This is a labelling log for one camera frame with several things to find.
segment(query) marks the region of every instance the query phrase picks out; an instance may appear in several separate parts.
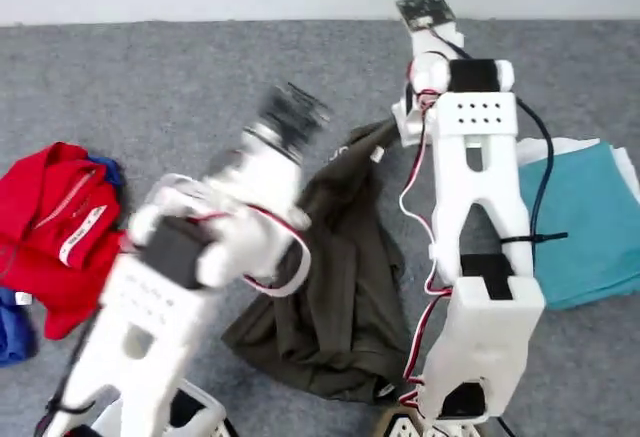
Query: dark green garment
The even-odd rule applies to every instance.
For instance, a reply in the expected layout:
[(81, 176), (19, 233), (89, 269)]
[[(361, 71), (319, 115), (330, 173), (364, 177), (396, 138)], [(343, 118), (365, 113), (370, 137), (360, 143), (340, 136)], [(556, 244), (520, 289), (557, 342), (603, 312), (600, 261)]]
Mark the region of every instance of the dark green garment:
[[(259, 296), (223, 341), (274, 379), (329, 399), (374, 402), (399, 385), (409, 349), (396, 283), (400, 250), (376, 212), (381, 189), (370, 156), (397, 139), (393, 120), (355, 129), (341, 152), (305, 188), (299, 206), (312, 264), (294, 295)], [(291, 277), (299, 247), (283, 258)]]

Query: folded towel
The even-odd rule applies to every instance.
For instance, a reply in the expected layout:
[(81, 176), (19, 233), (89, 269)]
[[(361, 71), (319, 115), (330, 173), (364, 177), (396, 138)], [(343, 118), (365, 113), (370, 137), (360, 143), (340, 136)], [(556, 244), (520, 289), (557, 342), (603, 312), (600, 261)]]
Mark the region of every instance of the folded towel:
[(17, 364), (30, 356), (33, 332), (24, 307), (12, 290), (0, 287), (0, 367)]
[[(546, 159), (520, 168), (533, 206)], [(564, 309), (640, 289), (640, 205), (622, 178), (611, 146), (556, 155), (538, 232), (569, 238), (538, 245), (536, 277), (550, 308)]]

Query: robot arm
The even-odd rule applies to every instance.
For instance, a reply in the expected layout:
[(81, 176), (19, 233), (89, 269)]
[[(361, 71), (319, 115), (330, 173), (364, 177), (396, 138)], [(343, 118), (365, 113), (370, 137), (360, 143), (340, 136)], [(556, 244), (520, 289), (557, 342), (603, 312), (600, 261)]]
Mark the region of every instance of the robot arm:
[[(233, 279), (277, 297), (306, 278), (310, 256), (298, 230), (309, 222), (295, 206), (300, 149), (325, 112), (291, 85), (274, 90), (262, 119), (245, 129), (235, 164), (202, 181), (170, 175), (159, 182), (130, 220), (133, 245), (116, 258), (95, 325), (36, 435), (227, 435), (224, 408), (182, 379), (185, 366)], [(294, 239), (303, 247), (300, 269), (274, 282)], [(107, 386), (120, 399), (88, 427), (87, 406)], [(200, 410), (174, 428), (169, 416), (185, 399)]]
[[(427, 354), (416, 403), (425, 435), (437, 421), (459, 433), (500, 416), (524, 372), (528, 343), (544, 309), (533, 277), (528, 212), (516, 164), (516, 99), (507, 61), (456, 60), (446, 41), (462, 36), (444, 0), (398, 3), (411, 33), (413, 60), (405, 96), (392, 107), (404, 146), (433, 147), (436, 207), (430, 253), (451, 289), (444, 329)], [(467, 148), (483, 167), (469, 168)], [(459, 240), (474, 203), (481, 204), (502, 252), (460, 255)]]

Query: red jacket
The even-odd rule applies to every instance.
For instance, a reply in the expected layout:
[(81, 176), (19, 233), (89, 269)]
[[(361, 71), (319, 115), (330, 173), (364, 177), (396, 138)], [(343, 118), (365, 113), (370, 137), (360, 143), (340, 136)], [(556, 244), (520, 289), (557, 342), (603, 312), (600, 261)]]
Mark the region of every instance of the red jacket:
[(120, 206), (105, 174), (86, 150), (57, 142), (0, 179), (0, 285), (43, 303), (47, 338), (88, 317), (118, 252)]

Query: teal cloth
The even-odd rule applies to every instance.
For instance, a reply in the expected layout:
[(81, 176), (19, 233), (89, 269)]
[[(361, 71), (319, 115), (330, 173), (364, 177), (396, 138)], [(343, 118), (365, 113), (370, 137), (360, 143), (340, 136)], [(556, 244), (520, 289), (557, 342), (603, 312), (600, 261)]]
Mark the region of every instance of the teal cloth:
[[(546, 159), (520, 168), (531, 212)], [(569, 237), (537, 245), (536, 277), (552, 309), (640, 290), (640, 204), (613, 159), (610, 144), (557, 155), (538, 233)]]

